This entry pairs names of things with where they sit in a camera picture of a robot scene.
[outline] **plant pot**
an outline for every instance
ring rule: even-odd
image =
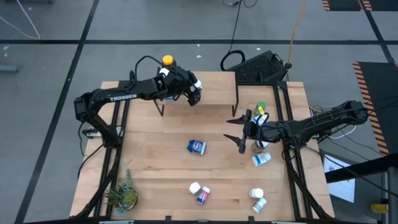
[[[138,194],[137,194],[137,200],[136,200],[136,202],[135,202],[133,205],[131,205],[131,206],[127,209],[127,211],[132,210],[132,209],[137,205],[137,202],[138,202]]]

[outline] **gray floor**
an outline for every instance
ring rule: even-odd
[[[57,0],[55,4],[24,1],[42,39],[79,39],[93,0]],[[237,39],[288,40],[301,1],[260,0],[256,7],[241,9]],[[383,37],[397,40],[398,12],[372,12]],[[34,35],[29,21],[15,3],[0,2],[0,16]],[[214,0],[100,0],[88,39],[157,40],[157,39],[230,39],[236,9]],[[0,21],[0,39],[26,39]],[[364,12],[326,12],[322,1],[309,1],[298,27],[297,40],[376,40]],[[219,70],[220,60],[229,45],[85,45],[63,107],[49,153],[25,221],[66,218],[75,193],[77,170],[81,163],[73,100],[86,91],[98,88],[102,81],[122,80],[143,55],[161,58],[172,54],[184,68]],[[272,50],[287,60],[288,45],[234,45],[233,49],[253,57]],[[68,73],[76,45],[0,44],[0,64],[19,64],[18,74],[0,74],[0,222],[12,223],[24,196],[37,156],[42,147],[55,105]],[[398,57],[398,46],[389,46]],[[361,100],[353,73],[353,61],[386,62],[377,45],[295,45],[290,78],[305,84],[311,105],[330,107],[346,100]],[[228,65],[238,63],[231,57]],[[139,79],[153,77],[156,68],[144,61]],[[370,124],[358,126],[351,137],[377,149]],[[368,159],[379,155],[347,141],[336,140]],[[364,159],[325,141],[327,152],[361,162]],[[379,191],[364,183],[357,197],[361,204],[352,207],[333,198],[335,213],[343,220],[372,222],[360,215]]]

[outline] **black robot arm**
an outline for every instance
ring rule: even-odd
[[[124,86],[96,89],[76,98],[75,116],[77,120],[91,124],[101,133],[104,147],[116,147],[120,144],[116,127],[106,124],[98,115],[103,105],[133,99],[164,100],[172,97],[177,100],[180,95],[185,95],[188,103],[194,106],[200,101],[200,90],[194,86],[197,81],[192,72],[180,67],[158,69],[154,78],[143,81],[136,81],[135,74],[131,71],[130,81]]]
[[[251,120],[251,111],[239,119],[227,122],[243,124],[243,138],[225,135],[232,139],[238,146],[239,152],[244,153],[246,139],[255,139],[266,142],[279,142],[284,139],[293,147],[301,147],[312,136],[335,128],[342,124],[363,124],[368,119],[366,108],[358,101],[347,101],[322,113],[301,121],[270,121],[260,126]]]

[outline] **potted plant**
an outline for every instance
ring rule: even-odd
[[[108,204],[114,205],[118,214],[126,214],[138,201],[138,193],[132,187],[131,171],[127,169],[127,180],[125,183],[111,188],[105,193]]]

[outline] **white cable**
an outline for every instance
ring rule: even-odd
[[[26,36],[26,37],[28,37],[28,38],[31,38],[31,39],[35,39],[35,40],[38,39],[37,37],[32,37],[32,36],[29,36],[29,35],[25,34],[22,30],[20,30],[20,29],[19,29],[18,27],[16,27],[16,26],[12,25],[11,23],[7,22],[7,21],[6,21],[5,19],[3,19],[1,16],[0,16],[0,19],[1,19],[3,22],[5,22],[6,24],[8,24],[8,25],[10,25],[11,27],[13,27],[14,29],[18,30],[22,35],[24,35],[24,36]]]
[[[31,21],[30,17],[29,17],[28,14],[26,13],[25,9],[22,7],[22,5],[21,5],[21,3],[19,2],[19,0],[17,0],[17,2],[18,2],[19,7],[21,7],[22,11],[24,12],[25,16],[27,17],[27,19],[29,20],[30,24],[32,24],[33,29],[36,31],[37,37],[32,37],[32,36],[30,36],[30,35],[25,34],[22,30],[20,30],[20,28],[18,28],[18,27],[16,27],[16,26],[12,25],[11,23],[7,22],[7,21],[6,21],[5,19],[3,19],[1,16],[0,16],[0,19],[1,19],[3,22],[5,22],[6,24],[8,24],[9,26],[11,26],[11,27],[13,27],[14,29],[18,30],[22,35],[24,35],[24,36],[26,36],[26,37],[28,37],[28,38],[31,38],[31,39],[35,39],[35,40],[39,39],[39,40],[40,40],[40,34],[39,34],[39,32],[37,32],[36,26],[35,26],[35,25],[33,24],[33,22]]]
[[[345,136],[347,136],[347,135],[353,133],[353,132],[355,131],[355,129],[356,129],[356,125],[354,125],[354,128],[353,128],[351,131],[349,131],[349,132],[347,132],[347,133],[344,133],[342,136],[338,136],[338,137],[329,136],[329,138],[331,138],[331,139],[339,139],[339,138],[345,137]]]
[[[39,32],[37,32],[37,29],[36,29],[35,24],[33,24],[33,22],[31,21],[30,17],[27,15],[25,9],[22,7],[22,5],[21,5],[21,3],[19,2],[19,0],[17,0],[17,2],[18,2],[19,7],[21,7],[22,11],[24,11],[24,14],[25,14],[25,16],[27,17],[27,19],[29,20],[30,24],[32,24],[32,27],[33,27],[33,29],[35,29],[36,34],[37,34],[37,37],[38,37],[39,40],[40,40],[40,34],[39,34]]]

